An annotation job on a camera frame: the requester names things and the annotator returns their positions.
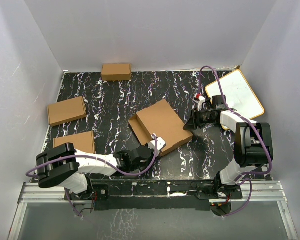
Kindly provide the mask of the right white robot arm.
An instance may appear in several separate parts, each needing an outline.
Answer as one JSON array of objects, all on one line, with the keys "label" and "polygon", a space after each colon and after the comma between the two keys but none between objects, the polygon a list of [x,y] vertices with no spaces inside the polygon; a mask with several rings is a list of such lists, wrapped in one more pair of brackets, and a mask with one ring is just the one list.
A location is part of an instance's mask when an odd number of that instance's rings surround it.
[{"label": "right white robot arm", "polygon": [[233,160],[219,171],[213,183],[203,187],[206,194],[214,194],[223,199],[236,190],[236,185],[248,174],[256,174],[273,160],[271,127],[268,123],[247,122],[233,108],[225,103],[226,97],[215,95],[205,98],[197,93],[193,101],[189,119],[184,130],[202,129],[207,124],[220,124],[235,133]]}]

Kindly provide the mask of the large cardboard box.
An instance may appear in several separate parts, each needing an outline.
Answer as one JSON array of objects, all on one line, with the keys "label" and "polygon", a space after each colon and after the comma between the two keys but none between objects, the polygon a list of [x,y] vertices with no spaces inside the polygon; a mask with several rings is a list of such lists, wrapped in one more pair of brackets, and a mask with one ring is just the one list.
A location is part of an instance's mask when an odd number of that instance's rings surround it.
[{"label": "large cardboard box", "polygon": [[149,143],[152,134],[165,141],[161,157],[187,144],[193,138],[190,131],[183,129],[184,122],[165,99],[138,111],[128,122],[141,145]]}]

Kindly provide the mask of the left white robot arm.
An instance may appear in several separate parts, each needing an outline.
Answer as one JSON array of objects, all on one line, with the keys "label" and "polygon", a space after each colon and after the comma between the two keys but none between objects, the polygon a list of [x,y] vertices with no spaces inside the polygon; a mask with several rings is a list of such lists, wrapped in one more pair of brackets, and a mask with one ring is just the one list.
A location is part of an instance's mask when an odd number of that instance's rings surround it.
[{"label": "left white robot arm", "polygon": [[88,174],[108,177],[142,175],[151,168],[162,147],[156,139],[133,150],[100,155],[83,152],[73,143],[65,143],[36,157],[36,178],[42,189],[60,186],[87,200],[94,189],[88,183]]}]

